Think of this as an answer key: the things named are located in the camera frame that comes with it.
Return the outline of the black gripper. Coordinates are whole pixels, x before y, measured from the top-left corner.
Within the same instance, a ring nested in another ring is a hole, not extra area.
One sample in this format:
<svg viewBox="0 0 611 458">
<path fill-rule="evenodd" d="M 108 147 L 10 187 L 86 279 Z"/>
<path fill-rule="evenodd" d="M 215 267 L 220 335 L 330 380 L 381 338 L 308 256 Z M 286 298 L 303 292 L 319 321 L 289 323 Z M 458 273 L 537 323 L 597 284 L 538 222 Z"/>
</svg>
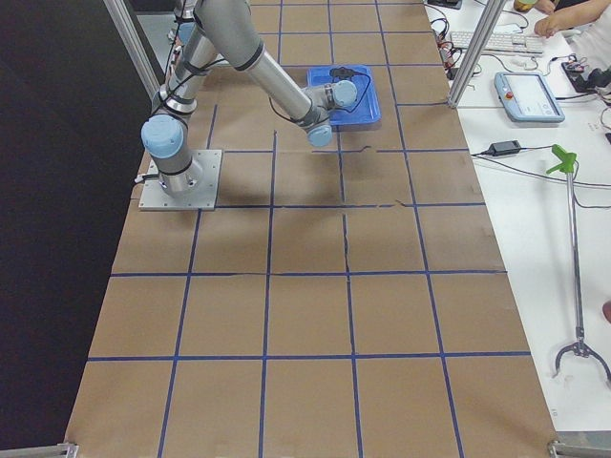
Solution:
<svg viewBox="0 0 611 458">
<path fill-rule="evenodd" d="M 351 80 L 354 76 L 354 70 L 347 67 L 335 67 L 329 70 L 329 76 L 332 81 Z"/>
</svg>

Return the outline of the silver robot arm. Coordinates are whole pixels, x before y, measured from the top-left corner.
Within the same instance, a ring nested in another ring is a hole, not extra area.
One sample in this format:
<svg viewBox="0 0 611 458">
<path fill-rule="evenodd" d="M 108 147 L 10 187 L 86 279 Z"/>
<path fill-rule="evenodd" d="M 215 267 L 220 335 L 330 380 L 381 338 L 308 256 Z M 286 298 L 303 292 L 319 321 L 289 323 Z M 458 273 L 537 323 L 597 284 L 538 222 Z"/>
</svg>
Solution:
<svg viewBox="0 0 611 458">
<path fill-rule="evenodd" d="M 220 72 L 213 79 L 218 100 L 250 114 L 268 100 L 273 112 L 302 129 L 314 147 L 330 142 L 331 114 L 356 102 L 356 86 L 347 79 L 299 87 L 268 52 L 247 1 L 178 1 L 175 17 L 182 48 L 141 128 L 143 145 L 158 168 L 158 188 L 170 198 L 188 195 L 204 177 L 187 147 L 188 121 L 213 70 Z M 227 82 L 221 76 L 228 76 Z"/>
</svg>

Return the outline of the person hand at keyboard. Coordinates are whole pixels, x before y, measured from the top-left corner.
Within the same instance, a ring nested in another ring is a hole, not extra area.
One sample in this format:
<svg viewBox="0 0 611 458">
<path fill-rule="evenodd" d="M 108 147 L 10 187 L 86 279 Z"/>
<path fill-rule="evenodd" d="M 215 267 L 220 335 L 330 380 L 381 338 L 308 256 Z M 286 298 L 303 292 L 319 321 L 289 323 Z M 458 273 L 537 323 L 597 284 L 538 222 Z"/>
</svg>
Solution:
<svg viewBox="0 0 611 458">
<path fill-rule="evenodd" d="M 565 29 L 562 19 L 559 16 L 549 15 L 535 23 L 534 32 L 538 36 L 551 37 L 555 33 Z"/>
</svg>

